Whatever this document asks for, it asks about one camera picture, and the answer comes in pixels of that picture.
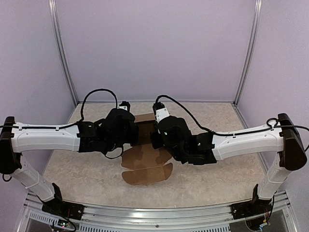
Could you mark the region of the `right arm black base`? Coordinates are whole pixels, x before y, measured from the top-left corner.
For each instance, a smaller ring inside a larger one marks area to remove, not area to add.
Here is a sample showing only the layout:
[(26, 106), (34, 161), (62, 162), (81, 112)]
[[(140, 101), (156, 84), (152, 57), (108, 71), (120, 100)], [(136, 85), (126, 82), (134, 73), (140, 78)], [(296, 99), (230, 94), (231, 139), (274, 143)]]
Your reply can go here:
[(230, 206), (233, 219), (247, 218), (267, 212), (273, 209), (272, 198), (261, 200), (258, 196), (258, 184), (253, 189), (252, 199), (242, 203), (234, 203)]

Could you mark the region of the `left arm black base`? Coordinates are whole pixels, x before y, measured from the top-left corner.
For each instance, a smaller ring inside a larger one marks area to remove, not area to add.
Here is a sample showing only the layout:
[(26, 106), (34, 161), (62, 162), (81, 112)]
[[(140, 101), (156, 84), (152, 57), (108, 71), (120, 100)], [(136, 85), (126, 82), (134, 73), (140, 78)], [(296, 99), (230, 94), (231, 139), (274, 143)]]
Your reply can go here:
[(60, 188), (52, 183), (54, 188), (54, 198), (47, 202), (42, 202), (42, 211), (58, 215), (63, 218), (81, 220), (85, 206), (78, 203), (66, 202), (62, 199)]

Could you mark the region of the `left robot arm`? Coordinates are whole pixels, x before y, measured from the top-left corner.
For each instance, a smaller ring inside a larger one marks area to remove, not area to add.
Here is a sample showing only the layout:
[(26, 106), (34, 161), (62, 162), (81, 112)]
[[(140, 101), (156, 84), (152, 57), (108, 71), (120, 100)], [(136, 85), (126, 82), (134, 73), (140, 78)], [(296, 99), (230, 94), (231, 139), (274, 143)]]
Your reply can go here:
[(67, 125), (30, 125), (6, 118), (0, 133), (0, 172), (18, 180), (26, 189), (48, 203), (57, 215), (67, 211), (59, 187), (45, 180), (22, 157), (25, 151), (67, 150), (79, 153), (100, 152), (103, 155), (125, 144), (138, 141), (139, 128), (127, 110), (112, 109), (106, 118), (96, 122), (77, 121)]

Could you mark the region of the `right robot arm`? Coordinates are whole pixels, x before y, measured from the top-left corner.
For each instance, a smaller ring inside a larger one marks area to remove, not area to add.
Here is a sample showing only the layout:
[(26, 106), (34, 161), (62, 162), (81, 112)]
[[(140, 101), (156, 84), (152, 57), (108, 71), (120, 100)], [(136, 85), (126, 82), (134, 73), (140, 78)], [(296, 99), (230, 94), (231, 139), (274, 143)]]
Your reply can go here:
[(308, 160), (298, 126), (287, 114), (279, 114), (260, 127), (198, 135), (191, 133), (183, 118), (171, 116), (166, 108), (155, 110), (154, 116), (153, 148), (166, 149), (182, 164), (206, 165), (239, 155), (276, 152), (273, 164), (247, 203), (247, 211), (253, 215), (264, 209), (288, 175), (304, 167)]

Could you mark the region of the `brown cardboard box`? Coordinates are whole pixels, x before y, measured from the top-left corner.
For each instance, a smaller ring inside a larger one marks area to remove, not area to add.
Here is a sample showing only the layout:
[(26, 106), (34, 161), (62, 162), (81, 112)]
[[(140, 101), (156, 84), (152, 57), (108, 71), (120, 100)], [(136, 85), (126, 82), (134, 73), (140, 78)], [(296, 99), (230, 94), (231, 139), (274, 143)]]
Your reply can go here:
[(136, 115), (139, 127), (138, 142), (122, 154), (123, 180), (130, 185), (149, 185), (167, 180), (173, 171), (172, 156), (163, 148), (154, 149), (151, 133), (155, 130), (152, 113)]

